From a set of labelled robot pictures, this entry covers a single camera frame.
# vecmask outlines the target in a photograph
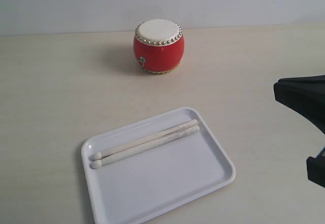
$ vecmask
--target tray rim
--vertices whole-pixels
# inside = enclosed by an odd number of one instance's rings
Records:
[[[232,170],[232,174],[230,175],[229,179],[227,179],[226,181],[223,181],[221,182],[220,184],[218,185],[215,185],[205,191],[202,191],[202,192],[199,192],[195,195],[192,195],[186,199],[183,199],[173,205],[170,205],[170,206],[167,206],[163,209],[160,209],[158,211],[155,211],[149,215],[146,215],[145,217],[141,218],[141,219],[138,219],[136,221],[133,221],[133,222],[130,222],[129,224],[140,224],[140,223],[144,223],[146,221],[149,221],[155,217],[158,217],[160,215],[163,215],[171,210],[174,210],[182,205],[185,205],[187,203],[190,203],[196,199],[199,199],[207,194],[210,194],[210,193],[213,193],[229,184],[231,184],[234,179],[235,179],[235,176],[236,176],[236,169],[235,169],[235,165],[233,164],[233,162],[230,160],[229,156],[227,155],[227,153],[224,151],[223,147],[220,145],[219,141],[215,138],[214,134],[211,132],[210,128],[208,127],[208,125],[205,123],[205,121],[203,120],[202,116],[200,115],[200,113],[192,108],[192,107],[180,107],[180,108],[177,108],[177,109],[174,109],[174,110],[170,110],[170,111],[166,111],[166,112],[163,112],[161,114],[157,114],[155,116],[151,116],[151,117],[148,117],[146,119],[142,119],[142,120],[139,120],[139,121],[136,121],[136,122],[132,122],[130,124],[127,124],[125,126],[122,126],[122,127],[118,127],[116,129],[113,129],[113,130],[109,130],[107,132],[104,132],[102,134],[99,134],[99,135],[96,135],[96,136],[93,136],[89,139],[87,139],[82,147],[81,147],[81,157],[82,157],[82,164],[83,164],[83,168],[84,168],[84,173],[85,173],[85,178],[86,178],[86,182],[87,182],[87,190],[88,190],[88,194],[89,194],[89,199],[90,199],[90,203],[91,203],[91,208],[92,208],[92,212],[93,212],[93,218],[94,218],[94,221],[95,221],[95,224],[113,224],[113,223],[101,223],[100,220],[98,219],[98,215],[97,215],[97,210],[95,209],[95,203],[94,203],[94,199],[93,199],[93,196],[92,196],[92,193],[91,193],[91,190],[89,189],[89,184],[90,184],[90,179],[89,179],[89,176],[88,176],[88,171],[86,170],[86,167],[88,167],[86,165],[86,159],[84,157],[84,151],[85,151],[85,148],[87,147],[88,143],[91,142],[91,141],[94,141],[94,139],[96,138],[100,138],[102,135],[104,134],[107,134],[107,133],[114,133],[115,131],[122,131],[123,129],[127,128],[127,127],[130,127],[132,126],[133,124],[138,124],[138,123],[145,123],[146,121],[150,121],[150,120],[153,120],[157,117],[161,117],[162,115],[166,115],[166,114],[173,114],[177,111],[182,111],[182,110],[189,110],[189,111],[192,111],[195,113],[195,115],[200,119],[201,123],[203,124],[203,126],[205,127],[205,129],[207,130],[207,132],[210,134],[211,138],[213,139],[214,143],[217,145],[217,147],[219,148],[219,150],[221,151],[221,153],[223,154],[223,156],[225,157],[225,159],[227,160],[228,164],[230,165],[230,168]]]

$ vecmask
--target small drum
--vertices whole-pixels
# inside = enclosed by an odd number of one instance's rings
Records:
[[[184,53],[182,29],[166,19],[143,22],[136,28],[133,49],[143,69],[159,74],[169,72]]]

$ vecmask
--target plastic tray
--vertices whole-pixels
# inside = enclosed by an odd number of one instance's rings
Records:
[[[90,156],[197,119],[200,132],[92,169]],[[188,107],[87,140],[81,150],[96,224],[143,223],[230,184],[235,167],[199,113]]]

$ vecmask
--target beige tabletop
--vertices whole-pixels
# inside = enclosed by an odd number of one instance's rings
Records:
[[[323,223],[306,158],[325,136],[274,100],[283,77],[325,72],[325,24],[189,29],[181,65],[142,71],[133,33],[0,38],[0,223],[93,223],[82,143],[197,109],[235,181],[148,223]]]

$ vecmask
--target black object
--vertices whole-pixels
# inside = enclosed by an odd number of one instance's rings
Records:
[[[275,100],[306,117],[325,134],[325,75],[282,78],[274,84]],[[308,179],[325,187],[325,148],[307,159]]]

